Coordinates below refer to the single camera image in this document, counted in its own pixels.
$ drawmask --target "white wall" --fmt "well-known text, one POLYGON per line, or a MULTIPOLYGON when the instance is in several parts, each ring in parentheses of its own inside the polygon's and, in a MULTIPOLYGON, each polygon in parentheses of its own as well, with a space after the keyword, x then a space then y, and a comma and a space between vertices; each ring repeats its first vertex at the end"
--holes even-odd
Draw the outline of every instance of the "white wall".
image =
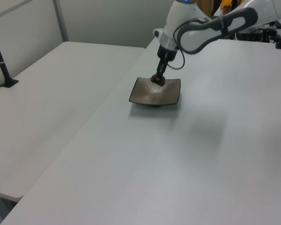
POLYGON ((70 41, 147 47, 173 0, 57 0, 70 41))
POLYGON ((32 0, 0 17, 0 50, 11 77, 61 43, 52 0, 32 0))

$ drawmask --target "square plate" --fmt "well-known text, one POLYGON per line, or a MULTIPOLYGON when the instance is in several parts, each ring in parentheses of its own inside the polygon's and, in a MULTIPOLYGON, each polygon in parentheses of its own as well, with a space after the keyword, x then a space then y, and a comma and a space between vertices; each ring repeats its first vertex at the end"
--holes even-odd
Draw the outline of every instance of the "square plate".
POLYGON ((129 102, 150 106, 177 104, 180 88, 180 79, 165 80, 165 84, 160 86, 150 78, 139 77, 134 84, 129 102))

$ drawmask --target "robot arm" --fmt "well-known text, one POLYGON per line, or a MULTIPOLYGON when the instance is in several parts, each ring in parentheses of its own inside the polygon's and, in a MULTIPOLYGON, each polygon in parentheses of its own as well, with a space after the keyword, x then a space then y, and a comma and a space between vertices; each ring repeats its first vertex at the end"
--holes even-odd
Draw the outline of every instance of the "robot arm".
POLYGON ((237 9, 214 20, 199 9, 195 0, 175 0, 166 26, 154 30, 160 42, 157 53, 160 62, 155 82, 159 83, 178 49, 187 54, 196 54, 212 41, 280 18, 281 0, 245 0, 237 9))

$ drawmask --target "white table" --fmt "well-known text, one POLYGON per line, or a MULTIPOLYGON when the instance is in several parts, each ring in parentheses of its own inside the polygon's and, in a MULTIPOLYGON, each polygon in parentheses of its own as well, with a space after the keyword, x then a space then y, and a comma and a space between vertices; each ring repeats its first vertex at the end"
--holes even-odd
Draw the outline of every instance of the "white table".
POLYGON ((178 105, 134 105, 157 49, 154 40, 2 225, 281 225, 281 50, 213 42, 167 69, 181 78, 178 105))
POLYGON ((65 42, 0 88, 0 197, 26 194, 143 51, 65 42))

